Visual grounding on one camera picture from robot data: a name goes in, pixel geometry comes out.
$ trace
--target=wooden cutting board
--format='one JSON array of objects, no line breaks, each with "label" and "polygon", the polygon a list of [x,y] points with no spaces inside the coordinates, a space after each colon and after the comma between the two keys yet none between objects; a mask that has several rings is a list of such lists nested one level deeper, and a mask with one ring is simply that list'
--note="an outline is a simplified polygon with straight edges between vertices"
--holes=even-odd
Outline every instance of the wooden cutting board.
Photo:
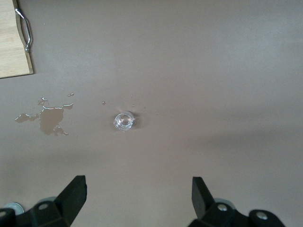
[{"label": "wooden cutting board", "polygon": [[33,73],[15,7],[15,0],[0,1],[0,78]]}]

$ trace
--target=metal bolt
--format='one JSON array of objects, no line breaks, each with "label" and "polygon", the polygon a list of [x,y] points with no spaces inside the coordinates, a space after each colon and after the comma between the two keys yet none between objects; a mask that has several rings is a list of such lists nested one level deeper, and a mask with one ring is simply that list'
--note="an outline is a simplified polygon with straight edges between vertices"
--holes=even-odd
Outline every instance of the metal bolt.
[{"label": "metal bolt", "polygon": [[0,212],[0,218],[1,218],[1,217],[4,217],[5,215],[6,215],[6,211],[1,211],[1,212]]},{"label": "metal bolt", "polygon": [[6,204],[3,208],[11,208],[15,211],[15,215],[20,215],[24,213],[23,207],[17,202],[10,202]]},{"label": "metal bolt", "polygon": [[218,209],[219,209],[220,211],[227,211],[227,207],[226,207],[224,204],[219,204],[219,205],[218,205]]},{"label": "metal bolt", "polygon": [[268,219],[267,215],[265,213],[261,212],[261,211],[257,212],[256,215],[259,219],[262,219],[262,220],[267,220]]}]

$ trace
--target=water puddle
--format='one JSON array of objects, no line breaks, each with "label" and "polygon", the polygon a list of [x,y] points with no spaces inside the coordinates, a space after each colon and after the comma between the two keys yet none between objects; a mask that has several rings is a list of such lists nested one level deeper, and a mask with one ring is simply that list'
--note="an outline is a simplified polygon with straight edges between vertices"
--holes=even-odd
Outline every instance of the water puddle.
[{"label": "water puddle", "polygon": [[42,97],[41,100],[37,103],[42,106],[42,111],[35,115],[28,115],[25,113],[20,114],[19,117],[15,119],[16,122],[22,123],[25,121],[31,121],[38,119],[40,121],[40,130],[44,132],[46,135],[58,135],[63,134],[65,136],[68,135],[67,132],[61,128],[59,123],[63,119],[63,113],[65,109],[71,110],[73,103],[65,104],[61,107],[48,107],[49,102],[46,98]]}]

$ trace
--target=metal handle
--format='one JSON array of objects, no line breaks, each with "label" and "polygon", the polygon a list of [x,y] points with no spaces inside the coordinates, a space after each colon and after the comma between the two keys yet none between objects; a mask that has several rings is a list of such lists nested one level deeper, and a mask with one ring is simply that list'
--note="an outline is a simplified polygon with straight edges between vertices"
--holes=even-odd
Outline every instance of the metal handle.
[{"label": "metal handle", "polygon": [[30,44],[32,43],[32,35],[30,33],[29,22],[26,19],[26,17],[22,15],[22,13],[20,12],[20,10],[18,8],[15,8],[15,12],[25,21],[25,25],[27,28],[27,44],[24,49],[26,52],[29,52],[29,47],[30,47]]}]

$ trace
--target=black plastic part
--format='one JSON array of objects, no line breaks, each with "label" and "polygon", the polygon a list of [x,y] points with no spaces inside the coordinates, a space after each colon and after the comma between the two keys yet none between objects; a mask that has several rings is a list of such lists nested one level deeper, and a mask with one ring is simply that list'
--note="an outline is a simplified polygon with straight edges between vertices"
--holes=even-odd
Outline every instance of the black plastic part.
[{"label": "black plastic part", "polygon": [[[227,208],[221,211],[218,208],[219,204],[224,204]],[[202,218],[203,223],[216,227],[229,227],[234,219],[234,210],[225,203],[214,203],[205,213]]]},{"label": "black plastic part", "polygon": [[55,201],[44,201],[15,216],[13,209],[0,209],[0,227],[69,227],[87,197],[85,176],[76,176]]},{"label": "black plastic part", "polygon": [[[189,227],[285,227],[280,219],[266,210],[252,210],[249,217],[233,210],[228,204],[215,203],[201,177],[193,177],[192,201],[197,215]],[[226,211],[218,209],[224,204]],[[266,214],[267,219],[257,216],[258,212]]]},{"label": "black plastic part", "polygon": [[[257,216],[258,212],[266,214],[267,219],[263,220]],[[252,210],[249,215],[250,221],[258,227],[285,227],[280,219],[267,210]]]},{"label": "black plastic part", "polygon": [[192,202],[198,219],[215,203],[206,184],[201,177],[193,177]]},{"label": "black plastic part", "polygon": [[2,208],[0,209],[0,226],[9,227],[12,225],[15,219],[15,211],[10,208]]},{"label": "black plastic part", "polygon": [[71,225],[85,203],[86,197],[85,176],[76,176],[54,202],[62,217]]}]

